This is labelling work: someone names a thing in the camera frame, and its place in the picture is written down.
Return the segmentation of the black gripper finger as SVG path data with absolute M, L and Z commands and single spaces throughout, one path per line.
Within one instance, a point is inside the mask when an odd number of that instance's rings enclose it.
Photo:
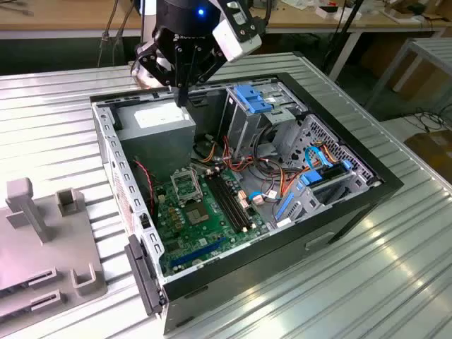
M 182 106 L 182 46 L 179 39 L 148 42 L 138 49 L 137 59 L 158 83 L 169 86 L 177 106 Z
M 184 65 L 184 80 L 181 86 L 181 106 L 188 101 L 189 88 L 205 83 L 224 63 L 226 58 L 219 47 L 195 47 L 191 61 Z

